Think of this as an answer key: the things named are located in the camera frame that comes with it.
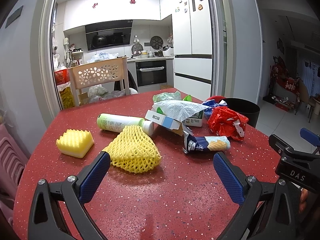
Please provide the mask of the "blue white bag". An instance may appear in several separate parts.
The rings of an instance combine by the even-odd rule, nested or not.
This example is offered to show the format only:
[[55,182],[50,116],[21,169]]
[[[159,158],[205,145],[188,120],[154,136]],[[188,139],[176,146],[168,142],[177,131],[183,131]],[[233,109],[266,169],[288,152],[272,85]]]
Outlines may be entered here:
[[206,100],[202,103],[204,106],[207,106],[207,108],[204,110],[204,116],[208,119],[212,111],[215,107],[220,107],[220,106],[227,106],[227,103],[222,100],[221,102],[216,102],[214,99],[212,100]]

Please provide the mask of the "white blue carton box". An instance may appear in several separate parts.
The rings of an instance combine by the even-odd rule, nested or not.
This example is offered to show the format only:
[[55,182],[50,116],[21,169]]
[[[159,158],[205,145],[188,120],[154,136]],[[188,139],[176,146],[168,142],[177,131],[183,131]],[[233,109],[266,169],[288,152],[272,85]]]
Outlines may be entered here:
[[193,135],[190,127],[201,127],[203,123],[202,112],[196,114],[196,117],[192,116],[185,119],[183,122],[152,110],[147,111],[145,118],[180,136],[184,136],[185,133]]

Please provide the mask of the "black trash bin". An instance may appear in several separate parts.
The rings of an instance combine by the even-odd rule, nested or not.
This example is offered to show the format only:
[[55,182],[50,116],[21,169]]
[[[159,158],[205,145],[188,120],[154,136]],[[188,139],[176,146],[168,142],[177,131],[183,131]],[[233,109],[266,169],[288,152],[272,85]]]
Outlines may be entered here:
[[252,127],[256,127],[259,113],[260,113],[260,107],[248,100],[245,99],[239,99],[239,98],[224,98],[223,99],[227,106],[239,114],[244,115],[248,118],[248,124]]

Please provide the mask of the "yellow sponge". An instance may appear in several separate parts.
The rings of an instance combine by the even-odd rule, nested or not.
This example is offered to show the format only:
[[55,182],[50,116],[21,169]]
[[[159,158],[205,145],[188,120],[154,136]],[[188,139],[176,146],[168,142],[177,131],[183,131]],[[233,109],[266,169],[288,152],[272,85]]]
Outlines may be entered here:
[[56,146],[61,153],[76,158],[83,158],[93,144],[91,132],[78,129],[67,129],[56,140]]

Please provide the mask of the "red crumpled wrapper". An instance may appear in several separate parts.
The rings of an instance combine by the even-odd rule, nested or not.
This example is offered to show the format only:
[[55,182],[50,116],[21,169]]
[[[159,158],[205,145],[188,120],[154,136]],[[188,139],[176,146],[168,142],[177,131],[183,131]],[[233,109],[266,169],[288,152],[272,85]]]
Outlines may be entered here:
[[227,106],[220,106],[213,109],[207,124],[215,136],[225,136],[235,141],[243,141],[248,121],[246,116],[229,109]]

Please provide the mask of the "yellow foam fruit net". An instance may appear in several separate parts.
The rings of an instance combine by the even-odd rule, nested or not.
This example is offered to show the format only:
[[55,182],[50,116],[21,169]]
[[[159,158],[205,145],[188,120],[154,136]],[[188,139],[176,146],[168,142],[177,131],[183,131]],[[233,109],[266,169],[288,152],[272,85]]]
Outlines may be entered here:
[[137,125],[125,126],[103,151],[111,164],[130,173],[144,173],[161,162],[161,155],[153,140]]

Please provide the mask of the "light green lotion bottle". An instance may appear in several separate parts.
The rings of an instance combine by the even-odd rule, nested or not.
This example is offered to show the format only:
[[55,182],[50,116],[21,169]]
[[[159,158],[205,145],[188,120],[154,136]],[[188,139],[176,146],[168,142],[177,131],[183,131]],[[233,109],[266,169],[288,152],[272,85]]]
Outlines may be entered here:
[[134,116],[123,116],[101,113],[97,117],[97,126],[106,131],[120,133],[125,126],[139,126],[143,132],[151,136],[154,131],[153,122]]

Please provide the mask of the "red stool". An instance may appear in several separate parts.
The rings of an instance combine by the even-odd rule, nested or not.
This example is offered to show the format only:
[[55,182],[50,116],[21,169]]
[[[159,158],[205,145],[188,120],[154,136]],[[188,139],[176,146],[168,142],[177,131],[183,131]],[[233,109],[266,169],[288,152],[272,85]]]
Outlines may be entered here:
[[224,99],[225,99],[224,96],[215,95],[215,96],[211,96],[210,98],[208,98],[207,101],[215,100],[216,103],[219,103],[221,100],[224,100]]

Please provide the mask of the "bright green plastic bag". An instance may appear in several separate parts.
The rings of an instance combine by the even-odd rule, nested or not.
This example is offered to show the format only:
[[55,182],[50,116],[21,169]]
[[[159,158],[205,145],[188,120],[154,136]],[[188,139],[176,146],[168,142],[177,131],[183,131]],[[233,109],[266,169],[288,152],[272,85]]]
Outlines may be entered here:
[[183,98],[183,101],[188,101],[188,102],[192,102],[192,97],[191,95],[187,95]]

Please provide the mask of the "beige flower-cutout chair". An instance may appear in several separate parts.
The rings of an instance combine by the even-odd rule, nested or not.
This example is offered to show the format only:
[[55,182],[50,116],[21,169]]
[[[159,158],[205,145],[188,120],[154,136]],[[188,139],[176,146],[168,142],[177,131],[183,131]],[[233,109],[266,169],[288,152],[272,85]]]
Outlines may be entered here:
[[82,89],[120,81],[121,90],[129,95],[127,57],[82,64],[68,69],[75,105],[79,106]]

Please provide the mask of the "red plastic basket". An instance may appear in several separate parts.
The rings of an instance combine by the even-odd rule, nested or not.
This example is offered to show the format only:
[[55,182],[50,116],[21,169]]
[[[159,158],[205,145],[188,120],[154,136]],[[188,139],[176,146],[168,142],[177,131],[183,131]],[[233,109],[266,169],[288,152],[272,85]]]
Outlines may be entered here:
[[68,69],[61,69],[54,72],[55,83],[56,85],[63,85],[70,81]]

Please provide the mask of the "black jacket on chair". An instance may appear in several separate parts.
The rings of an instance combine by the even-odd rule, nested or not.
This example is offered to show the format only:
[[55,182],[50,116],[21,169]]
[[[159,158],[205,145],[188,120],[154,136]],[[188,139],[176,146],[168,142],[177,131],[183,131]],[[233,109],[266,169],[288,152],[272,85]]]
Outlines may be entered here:
[[[138,90],[138,87],[137,87],[137,84],[134,80],[134,77],[132,76],[131,72],[129,70],[127,70],[127,73],[128,73],[128,79],[129,79],[129,87],[130,88],[133,88],[135,90]],[[118,90],[120,91],[121,90],[121,87],[120,87],[120,81],[116,81],[114,83],[114,91]]]

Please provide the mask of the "pale green crumpled bag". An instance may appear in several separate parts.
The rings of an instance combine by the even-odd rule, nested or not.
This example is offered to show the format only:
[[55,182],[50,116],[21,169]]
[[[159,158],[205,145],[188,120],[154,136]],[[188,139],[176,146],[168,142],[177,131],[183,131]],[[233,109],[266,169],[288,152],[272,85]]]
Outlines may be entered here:
[[181,94],[177,90],[176,92],[163,92],[156,94],[152,97],[153,102],[160,102],[165,100],[181,100]]

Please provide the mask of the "black built-in oven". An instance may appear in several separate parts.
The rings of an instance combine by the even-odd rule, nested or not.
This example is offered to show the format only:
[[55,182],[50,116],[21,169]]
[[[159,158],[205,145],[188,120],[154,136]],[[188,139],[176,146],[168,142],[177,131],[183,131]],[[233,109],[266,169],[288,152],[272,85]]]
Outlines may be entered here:
[[165,60],[136,62],[138,87],[167,82],[167,64]]

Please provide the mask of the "white refrigerator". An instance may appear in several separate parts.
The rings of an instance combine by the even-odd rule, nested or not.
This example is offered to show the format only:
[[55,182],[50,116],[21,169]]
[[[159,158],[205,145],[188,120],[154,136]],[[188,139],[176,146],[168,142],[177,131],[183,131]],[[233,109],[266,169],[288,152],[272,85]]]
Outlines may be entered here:
[[211,96],[212,22],[208,0],[172,0],[174,87],[200,100]]

